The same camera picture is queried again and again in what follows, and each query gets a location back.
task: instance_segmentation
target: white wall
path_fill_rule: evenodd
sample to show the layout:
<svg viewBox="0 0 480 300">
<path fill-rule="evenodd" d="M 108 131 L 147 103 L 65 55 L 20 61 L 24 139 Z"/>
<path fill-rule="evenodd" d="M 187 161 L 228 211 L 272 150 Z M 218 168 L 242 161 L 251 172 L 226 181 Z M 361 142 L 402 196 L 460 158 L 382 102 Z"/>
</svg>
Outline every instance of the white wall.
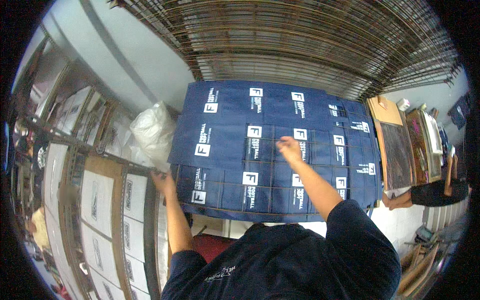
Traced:
<svg viewBox="0 0 480 300">
<path fill-rule="evenodd" d="M 439 110 L 437 122 L 444 125 L 448 140 L 458 145 L 463 141 L 465 127 L 458 130 L 452 119 L 447 116 L 447 112 L 453 104 L 463 96 L 468 90 L 468 81 L 465 71 L 461 69 L 456 78 L 453 79 L 453 86 L 447 84 L 435 84 L 423 87 L 415 87 L 402 91 L 383 94 L 388 100 L 397 102 L 405 98 L 410 101 L 410 108 L 417 108 L 423 103 L 427 104 L 427 111 L 433 107 Z"/>
<path fill-rule="evenodd" d="M 187 85 L 194 79 L 180 57 L 125 9 L 110 10 L 100 0 L 89 5 L 120 50 L 120 58 L 126 59 L 123 63 L 132 66 L 144 86 L 112 54 L 78 0 L 57 0 L 45 16 L 44 25 L 55 42 L 71 58 L 77 55 L 83 59 L 133 111 L 143 111 L 159 100 L 181 110 Z"/>
</svg>

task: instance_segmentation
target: white plastic bag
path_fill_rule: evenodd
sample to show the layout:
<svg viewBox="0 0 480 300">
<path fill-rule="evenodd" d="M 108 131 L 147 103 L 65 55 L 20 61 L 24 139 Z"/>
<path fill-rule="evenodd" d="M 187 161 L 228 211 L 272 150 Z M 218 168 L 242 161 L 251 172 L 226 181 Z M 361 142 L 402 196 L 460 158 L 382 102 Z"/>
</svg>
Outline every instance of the white plastic bag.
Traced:
<svg viewBox="0 0 480 300">
<path fill-rule="evenodd" d="M 140 113 L 130 124 L 135 139 L 143 152 L 161 171 L 167 171 L 167 158 L 172 148 L 175 123 L 167 107 L 160 101 L 152 108 Z"/>
</svg>

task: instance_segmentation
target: black fabric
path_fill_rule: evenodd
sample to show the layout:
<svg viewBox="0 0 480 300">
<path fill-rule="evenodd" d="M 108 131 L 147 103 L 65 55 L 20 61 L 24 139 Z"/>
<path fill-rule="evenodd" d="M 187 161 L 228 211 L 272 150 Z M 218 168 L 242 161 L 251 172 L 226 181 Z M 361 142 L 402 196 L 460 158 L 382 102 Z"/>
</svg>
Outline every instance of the black fabric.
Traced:
<svg viewBox="0 0 480 300">
<path fill-rule="evenodd" d="M 438 180 L 432 183 L 419 186 L 412 186 L 410 197 L 413 204 L 424 206 L 445 206 L 464 200 L 468 195 L 468 184 L 465 180 L 452 178 L 452 195 L 447 196 L 444 193 L 445 180 Z"/>
<path fill-rule="evenodd" d="M 400 281 L 392 244 L 353 200 L 332 210 L 326 239 L 298 224 L 256 227 L 209 264 L 173 254 L 162 299 L 390 299 Z"/>
</svg>

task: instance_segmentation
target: navy blue shirt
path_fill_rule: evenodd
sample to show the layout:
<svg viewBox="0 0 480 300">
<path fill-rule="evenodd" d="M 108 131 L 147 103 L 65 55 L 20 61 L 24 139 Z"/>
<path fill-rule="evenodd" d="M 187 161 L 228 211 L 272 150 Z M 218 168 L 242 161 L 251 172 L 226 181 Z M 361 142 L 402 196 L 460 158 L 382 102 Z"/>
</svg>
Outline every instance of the navy blue shirt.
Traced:
<svg viewBox="0 0 480 300">
<path fill-rule="evenodd" d="M 328 216 L 326 239 L 298 224 L 247 231 L 211 263 L 172 255 L 162 299 L 389 299 L 400 260 L 353 200 Z"/>
</svg>

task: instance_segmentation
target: hand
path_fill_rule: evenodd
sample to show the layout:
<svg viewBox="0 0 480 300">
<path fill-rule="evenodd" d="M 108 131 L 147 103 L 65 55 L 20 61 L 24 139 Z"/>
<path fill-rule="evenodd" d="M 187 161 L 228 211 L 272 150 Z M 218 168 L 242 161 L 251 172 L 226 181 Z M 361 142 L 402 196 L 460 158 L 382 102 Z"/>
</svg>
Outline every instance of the hand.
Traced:
<svg viewBox="0 0 480 300">
<path fill-rule="evenodd" d="M 302 162 L 300 144 L 291 136 L 282 136 L 276 146 L 285 160 L 290 164 Z"/>
<path fill-rule="evenodd" d="M 168 171 L 167 174 L 156 174 L 153 171 L 150 172 L 152 180 L 155 184 L 156 190 L 165 196 L 171 196 L 176 192 L 175 182 L 173 181 L 172 174 Z"/>
</svg>

